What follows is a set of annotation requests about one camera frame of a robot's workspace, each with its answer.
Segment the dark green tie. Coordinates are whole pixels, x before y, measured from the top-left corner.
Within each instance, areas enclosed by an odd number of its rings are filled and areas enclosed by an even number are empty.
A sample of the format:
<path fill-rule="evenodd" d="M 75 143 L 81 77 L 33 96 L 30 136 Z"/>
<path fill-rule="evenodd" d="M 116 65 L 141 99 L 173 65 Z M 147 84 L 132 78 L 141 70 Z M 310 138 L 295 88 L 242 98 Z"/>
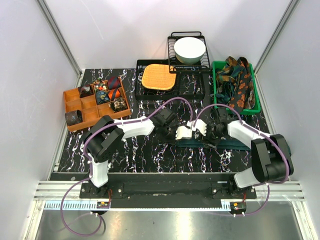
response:
<path fill-rule="evenodd" d="M 205 148 L 203 143 L 196 139 L 181 139 L 178 140 L 179 143 L 177 147 L 181 148 Z M 226 150 L 240 150 L 240 151 L 250 151 L 250 148 L 245 144 L 241 143 L 239 140 L 232 139 L 222 139 L 218 145 L 217 149 Z"/>

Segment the brown blue tie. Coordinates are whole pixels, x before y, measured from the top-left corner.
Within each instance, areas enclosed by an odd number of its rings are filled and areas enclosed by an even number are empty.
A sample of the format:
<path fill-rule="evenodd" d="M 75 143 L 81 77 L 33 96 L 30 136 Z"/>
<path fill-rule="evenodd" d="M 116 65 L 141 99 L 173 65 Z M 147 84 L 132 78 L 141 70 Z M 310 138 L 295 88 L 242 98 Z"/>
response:
<path fill-rule="evenodd" d="M 67 126 L 73 126 L 83 122 L 82 112 L 79 109 L 66 112 L 64 118 Z"/>

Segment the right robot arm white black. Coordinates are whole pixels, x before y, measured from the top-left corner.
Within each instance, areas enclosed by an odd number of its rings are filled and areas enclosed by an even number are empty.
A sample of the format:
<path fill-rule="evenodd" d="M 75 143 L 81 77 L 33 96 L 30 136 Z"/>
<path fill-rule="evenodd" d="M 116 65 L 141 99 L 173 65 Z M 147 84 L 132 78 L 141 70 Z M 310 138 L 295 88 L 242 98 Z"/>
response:
<path fill-rule="evenodd" d="M 224 135 L 229 135 L 251 151 L 251 167 L 231 176 L 227 182 L 227 192 L 232 198 L 239 198 L 250 187 L 264 183 L 282 184 L 294 173 L 291 151 L 281 134 L 262 132 L 232 117 L 224 108 L 215 110 L 212 123 L 198 120 L 196 125 L 207 144 L 216 145 Z"/>

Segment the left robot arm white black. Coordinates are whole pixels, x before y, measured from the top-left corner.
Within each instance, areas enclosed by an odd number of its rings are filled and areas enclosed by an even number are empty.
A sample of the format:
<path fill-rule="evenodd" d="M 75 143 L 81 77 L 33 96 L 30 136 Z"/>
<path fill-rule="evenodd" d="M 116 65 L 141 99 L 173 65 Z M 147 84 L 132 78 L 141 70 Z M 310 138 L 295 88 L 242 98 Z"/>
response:
<path fill-rule="evenodd" d="M 123 140 L 157 135 L 174 141 L 177 115 L 168 108 L 135 119 L 117 120 L 105 115 L 83 137 L 83 153 L 89 159 L 90 192 L 97 198 L 108 193 L 108 164 Z"/>

